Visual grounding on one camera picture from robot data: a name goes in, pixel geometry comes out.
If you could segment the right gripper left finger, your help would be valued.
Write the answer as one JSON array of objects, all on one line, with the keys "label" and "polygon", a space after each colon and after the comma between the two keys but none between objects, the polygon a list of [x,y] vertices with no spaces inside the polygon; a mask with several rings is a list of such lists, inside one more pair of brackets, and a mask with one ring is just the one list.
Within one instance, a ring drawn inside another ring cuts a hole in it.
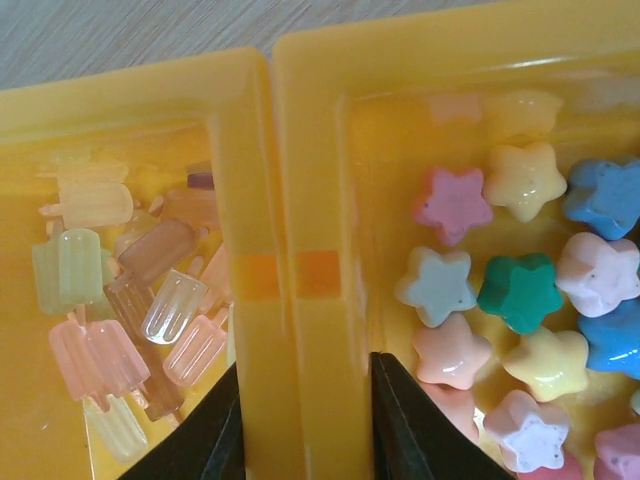
[{"label": "right gripper left finger", "polygon": [[184,422],[121,477],[243,479],[245,459],[236,367],[229,367]]}]

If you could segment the yellow bin with star candies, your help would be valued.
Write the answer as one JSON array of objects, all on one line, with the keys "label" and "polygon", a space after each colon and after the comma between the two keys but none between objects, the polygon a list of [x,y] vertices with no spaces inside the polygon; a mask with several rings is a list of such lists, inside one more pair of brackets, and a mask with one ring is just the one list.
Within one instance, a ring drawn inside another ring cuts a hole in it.
[{"label": "yellow bin with star candies", "polygon": [[376,479],[393,354],[510,479],[635,479],[639,5],[507,1],[272,51],[305,479]]}]

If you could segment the yellow bin with popsicle candies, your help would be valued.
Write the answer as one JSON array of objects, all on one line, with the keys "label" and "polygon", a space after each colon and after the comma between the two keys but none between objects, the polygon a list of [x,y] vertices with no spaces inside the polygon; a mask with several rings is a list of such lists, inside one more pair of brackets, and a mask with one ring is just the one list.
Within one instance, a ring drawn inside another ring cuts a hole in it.
[{"label": "yellow bin with popsicle candies", "polygon": [[264,56],[1,94],[1,475],[121,477],[236,367],[246,479],[301,479]]}]

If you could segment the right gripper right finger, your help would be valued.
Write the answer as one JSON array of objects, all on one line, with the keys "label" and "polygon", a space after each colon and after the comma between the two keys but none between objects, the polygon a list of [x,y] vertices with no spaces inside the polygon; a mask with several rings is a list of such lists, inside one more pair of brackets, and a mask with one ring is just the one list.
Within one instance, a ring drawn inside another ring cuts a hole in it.
[{"label": "right gripper right finger", "polygon": [[376,479],[510,479],[391,353],[370,354]]}]

